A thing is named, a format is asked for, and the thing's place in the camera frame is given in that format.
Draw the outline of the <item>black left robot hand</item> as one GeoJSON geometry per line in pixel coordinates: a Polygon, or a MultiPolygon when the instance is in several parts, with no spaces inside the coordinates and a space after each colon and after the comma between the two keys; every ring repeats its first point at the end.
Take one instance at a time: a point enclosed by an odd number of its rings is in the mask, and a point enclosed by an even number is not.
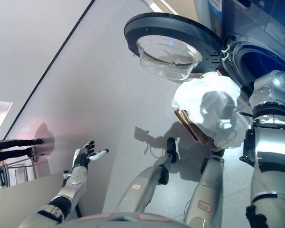
{"type": "Polygon", "coordinates": [[[82,148],[76,149],[73,157],[72,169],[78,166],[84,166],[88,169],[88,165],[91,161],[96,161],[108,153],[108,149],[95,152],[95,142],[90,141],[82,148]]]}

